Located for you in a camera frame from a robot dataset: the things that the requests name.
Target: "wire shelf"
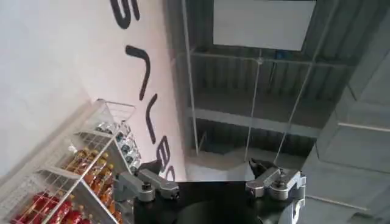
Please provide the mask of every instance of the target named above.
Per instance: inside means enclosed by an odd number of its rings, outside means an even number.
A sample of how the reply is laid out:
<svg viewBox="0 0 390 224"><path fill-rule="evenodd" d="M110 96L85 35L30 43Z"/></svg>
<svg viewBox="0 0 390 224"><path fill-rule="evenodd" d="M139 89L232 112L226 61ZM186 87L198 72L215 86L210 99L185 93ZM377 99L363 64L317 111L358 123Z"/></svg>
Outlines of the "wire shelf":
<svg viewBox="0 0 390 224"><path fill-rule="evenodd" d="M122 133L133 139L128 122L134 111L133 106L123 103L95 102L83 124L0 202L0 219L11 223L52 223L63 204L74 196L73 207L84 205L84 216L91 214L93 223L118 223L99 199L102 195L95 194L90 186L108 164L113 165L111 177L130 171L117 135ZM29 222L17 222L24 218Z"/></svg>

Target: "ceiling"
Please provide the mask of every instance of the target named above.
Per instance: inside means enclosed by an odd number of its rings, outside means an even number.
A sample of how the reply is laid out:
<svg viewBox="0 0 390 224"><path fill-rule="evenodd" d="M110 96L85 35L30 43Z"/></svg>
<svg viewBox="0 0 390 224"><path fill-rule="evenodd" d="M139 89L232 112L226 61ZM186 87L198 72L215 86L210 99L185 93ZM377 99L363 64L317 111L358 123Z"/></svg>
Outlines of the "ceiling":
<svg viewBox="0 0 390 224"><path fill-rule="evenodd" d="M281 152L308 155L389 4L387 0L341 1L319 46L333 3L317 1L302 51L293 52L216 46L213 1L187 1L201 150L227 153L245 147L250 129L249 147L276 152L287 130Z"/></svg>

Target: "bottle cap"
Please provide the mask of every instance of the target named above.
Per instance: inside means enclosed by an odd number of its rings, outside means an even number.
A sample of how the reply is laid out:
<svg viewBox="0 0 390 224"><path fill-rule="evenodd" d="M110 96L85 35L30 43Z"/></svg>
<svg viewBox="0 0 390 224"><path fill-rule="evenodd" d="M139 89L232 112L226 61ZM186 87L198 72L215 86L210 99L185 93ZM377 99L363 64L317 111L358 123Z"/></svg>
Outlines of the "bottle cap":
<svg viewBox="0 0 390 224"><path fill-rule="evenodd" d="M100 159L98 159L98 162L97 162L97 163L98 163L98 164L105 164L106 161L105 161L105 159L100 158Z"/></svg>
<svg viewBox="0 0 390 224"><path fill-rule="evenodd" d="M99 151L97 151L96 149L94 149L94 150L91 151L91 154L94 155L94 156L96 156L97 154L99 154Z"/></svg>

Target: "bottle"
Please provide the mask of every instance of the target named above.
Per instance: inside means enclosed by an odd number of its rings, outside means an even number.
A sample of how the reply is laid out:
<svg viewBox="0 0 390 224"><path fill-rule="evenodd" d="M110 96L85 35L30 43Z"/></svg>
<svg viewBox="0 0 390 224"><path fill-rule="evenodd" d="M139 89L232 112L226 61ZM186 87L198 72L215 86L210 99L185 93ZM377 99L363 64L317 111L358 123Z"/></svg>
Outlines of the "bottle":
<svg viewBox="0 0 390 224"><path fill-rule="evenodd" d="M63 219L64 224L78 224L83 218L84 206L80 205L79 210L72 209Z"/></svg>
<svg viewBox="0 0 390 224"><path fill-rule="evenodd" d="M92 166L90 171L84 176L84 180L87 185L92 186L93 181L97 177L97 175L103 170L105 165L107 164L108 154L104 153L102 158L99 158L96 163Z"/></svg>
<svg viewBox="0 0 390 224"><path fill-rule="evenodd" d="M118 221L119 224L122 224L123 223L123 220L122 220L122 213L118 210L116 210L114 212L114 217L116 219L116 221Z"/></svg>
<svg viewBox="0 0 390 224"><path fill-rule="evenodd" d="M88 154L90 154L90 150L86 147L77 151L72 161L64 168L70 172L73 172L76 167L88 156Z"/></svg>
<svg viewBox="0 0 390 224"><path fill-rule="evenodd" d="M91 153L88 155L88 157L86 159L84 159L78 166L77 168L74 170L74 173L77 173L79 175L82 175L86 169L88 168L88 166L92 163L92 160L95 159L95 157L97 157L97 155L99 154L99 151L97 150L92 150ZM108 154L107 153L104 153L102 155L103 159L107 158L108 157Z"/></svg>
<svg viewBox="0 0 390 224"><path fill-rule="evenodd" d="M110 201L112 199L114 188L112 184L106 184L104 191L100 194L99 198L102 201L103 205L106 207L110 204Z"/></svg>
<svg viewBox="0 0 390 224"><path fill-rule="evenodd" d="M62 219L70 212L72 208L72 200L74 199L74 195L71 194L69 197L60 205L58 210L53 214L53 216L49 219L49 224L61 224Z"/></svg>
<svg viewBox="0 0 390 224"><path fill-rule="evenodd" d="M92 224L92 215L90 214L87 219L81 220L80 224Z"/></svg>
<svg viewBox="0 0 390 224"><path fill-rule="evenodd" d="M102 190L104 184L107 182L109 178L112 177L112 170L114 169L114 165L109 164L103 168L103 170L99 173L99 175L95 178L93 181L93 184L91 186L92 191L99 195L100 191Z"/></svg>
<svg viewBox="0 0 390 224"><path fill-rule="evenodd" d="M111 200L111 203L108 205L108 210L110 211L111 214L115 213L115 201L114 199Z"/></svg>

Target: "suspension wire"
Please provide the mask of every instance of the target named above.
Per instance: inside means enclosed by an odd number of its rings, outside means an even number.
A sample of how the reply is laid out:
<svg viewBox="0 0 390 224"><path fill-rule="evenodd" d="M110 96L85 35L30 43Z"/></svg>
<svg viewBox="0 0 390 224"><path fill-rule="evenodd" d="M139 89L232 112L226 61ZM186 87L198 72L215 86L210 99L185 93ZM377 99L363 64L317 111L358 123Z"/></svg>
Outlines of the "suspension wire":
<svg viewBox="0 0 390 224"><path fill-rule="evenodd" d="M305 90L305 87L306 87L306 84L307 84L307 80L309 79L311 71L313 70L314 64L315 64L315 62L317 60L317 56L319 55L319 52L321 51L321 49L322 49L322 47L323 47L323 45L325 43L325 39L326 39L326 37L328 35L328 32L329 32L330 23L333 20L333 17L335 15L336 11L337 11L339 3L340 3L340 0L335 0L334 3L333 3L332 8L330 10L329 16L327 18L327 23L326 23L325 28L323 29L323 31L321 33L321 37L319 39L317 48L316 48L316 50L314 52L314 55L313 55L313 58L311 59L311 62L309 64L309 68L308 68L308 70L306 72L305 79L303 80L302 87L301 87L301 89L300 89L300 91L298 93L297 100L295 101L294 107L292 108L292 112L291 112L290 117L288 119L288 123L286 125L285 131L283 132L282 141L280 142L278 152L276 153L276 156L275 156L275 159L274 159L274 164L276 164L276 161L277 161L277 159L279 157L279 154L280 154L280 151L282 149L283 143L284 143L284 141L286 139L287 133L290 131L292 118L294 116L295 111L297 110L298 103L299 103L300 98L301 98L301 96L303 94L303 91Z"/></svg>

